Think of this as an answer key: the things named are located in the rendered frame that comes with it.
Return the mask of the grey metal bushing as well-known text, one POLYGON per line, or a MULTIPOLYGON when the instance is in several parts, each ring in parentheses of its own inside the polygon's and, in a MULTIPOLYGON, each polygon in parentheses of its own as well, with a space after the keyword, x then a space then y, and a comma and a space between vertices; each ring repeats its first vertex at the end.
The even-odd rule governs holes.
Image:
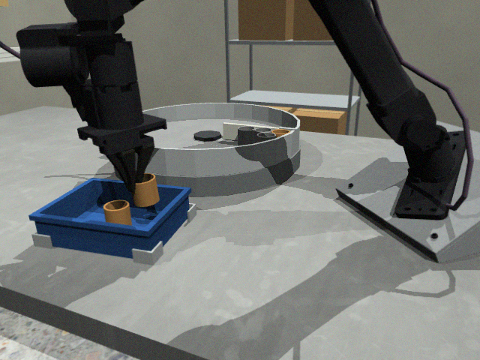
POLYGON ((257 134, 263 133, 263 132, 272 132, 271 128, 268 127, 259 127, 254 130, 254 143, 257 143, 257 134), (259 132, 257 132, 259 131, 259 132))
POLYGON ((257 134, 257 142, 258 143, 263 142, 263 141, 267 141, 267 140, 273 140, 275 138, 276 138, 275 133, 263 132, 263 133, 258 133, 257 134), (264 137, 269 137, 269 138, 264 138, 264 137))
POLYGON ((255 129, 253 126, 238 127, 238 146, 254 144, 255 129))

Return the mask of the bronze bushing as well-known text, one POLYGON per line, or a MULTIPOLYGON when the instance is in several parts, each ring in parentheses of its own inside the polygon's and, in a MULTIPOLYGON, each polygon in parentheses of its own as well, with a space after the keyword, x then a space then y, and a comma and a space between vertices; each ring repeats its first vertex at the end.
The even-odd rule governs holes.
POLYGON ((132 193, 132 197, 134 205, 138 207, 148 207, 156 204, 160 198, 155 175, 144 173, 142 183, 135 183, 135 192, 132 193))
POLYGON ((114 200, 108 202, 103 206, 103 210, 106 222, 115 224, 126 224, 132 226, 131 211, 128 201, 114 200))
POLYGON ((288 134, 289 132, 290 132, 289 130, 285 130, 285 129, 277 129, 272 131, 272 133, 276 134, 276 138, 281 137, 285 134, 288 134))

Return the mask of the blue plastic tray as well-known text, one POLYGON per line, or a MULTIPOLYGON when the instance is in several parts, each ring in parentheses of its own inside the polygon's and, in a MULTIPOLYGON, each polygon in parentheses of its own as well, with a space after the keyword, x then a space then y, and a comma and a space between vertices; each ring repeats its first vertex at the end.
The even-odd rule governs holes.
POLYGON ((156 204, 138 207, 123 181, 90 178, 29 220, 37 234, 51 237, 53 247, 133 259, 132 249, 152 251, 160 241, 164 246, 188 219, 187 187, 157 184, 157 189, 156 204), (130 203, 132 226, 105 222, 103 206, 114 200, 130 203))

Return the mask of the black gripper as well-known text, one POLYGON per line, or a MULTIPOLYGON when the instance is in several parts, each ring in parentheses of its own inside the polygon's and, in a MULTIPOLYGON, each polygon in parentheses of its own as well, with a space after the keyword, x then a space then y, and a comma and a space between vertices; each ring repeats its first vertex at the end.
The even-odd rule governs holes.
POLYGON ((142 183, 155 148, 154 138, 145 133, 166 130, 167 121, 143 114, 137 81, 126 86, 127 91, 121 92, 120 86, 93 85, 101 129, 85 126, 77 131, 81 140, 92 139, 93 145, 98 146, 100 153, 117 169, 127 190, 134 193, 135 171, 136 183, 142 183), (136 169, 135 152, 138 154, 136 169))

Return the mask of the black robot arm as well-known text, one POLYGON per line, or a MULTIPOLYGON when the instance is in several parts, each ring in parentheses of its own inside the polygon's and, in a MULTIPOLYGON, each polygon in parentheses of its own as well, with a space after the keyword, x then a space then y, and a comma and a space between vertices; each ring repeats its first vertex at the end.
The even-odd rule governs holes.
MULTIPOLYGON (((19 30, 28 82, 68 86, 82 121, 101 129, 93 85, 120 86, 126 92, 126 85, 137 81, 132 41, 115 33, 125 24, 123 14, 142 1, 64 0, 77 22, 19 30)), ((464 131, 447 132, 437 124, 425 93, 402 68, 368 0, 308 1, 361 86, 376 123, 403 146, 409 168, 394 209, 397 217, 447 218, 466 151, 464 131)))

